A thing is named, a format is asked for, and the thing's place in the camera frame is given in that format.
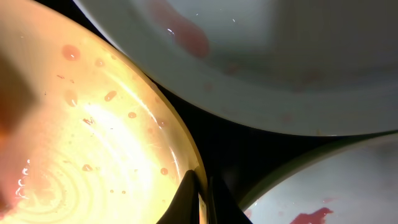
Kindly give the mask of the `yellow plate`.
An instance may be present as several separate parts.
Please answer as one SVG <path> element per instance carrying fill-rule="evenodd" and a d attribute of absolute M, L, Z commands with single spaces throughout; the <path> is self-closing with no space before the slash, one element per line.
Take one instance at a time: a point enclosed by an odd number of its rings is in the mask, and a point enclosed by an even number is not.
<path fill-rule="evenodd" d="M 1 222 L 157 223 L 188 170 L 186 126 L 127 58 L 35 1 L 1 2 Z"/>

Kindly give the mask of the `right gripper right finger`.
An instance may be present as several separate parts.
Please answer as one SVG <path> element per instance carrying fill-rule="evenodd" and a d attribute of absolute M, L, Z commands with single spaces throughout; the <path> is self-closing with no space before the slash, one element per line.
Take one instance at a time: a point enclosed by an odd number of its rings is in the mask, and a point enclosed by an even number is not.
<path fill-rule="evenodd" d="M 208 186 L 210 224 L 252 224 L 238 207 L 221 177 L 210 178 Z"/>

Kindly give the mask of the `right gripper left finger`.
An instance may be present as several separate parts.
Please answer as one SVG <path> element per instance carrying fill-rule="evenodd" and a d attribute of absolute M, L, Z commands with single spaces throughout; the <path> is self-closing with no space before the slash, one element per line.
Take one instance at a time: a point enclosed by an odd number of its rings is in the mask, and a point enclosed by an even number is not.
<path fill-rule="evenodd" d="M 199 224 L 199 184 L 193 170 L 186 171 L 168 209 L 157 224 Z"/>

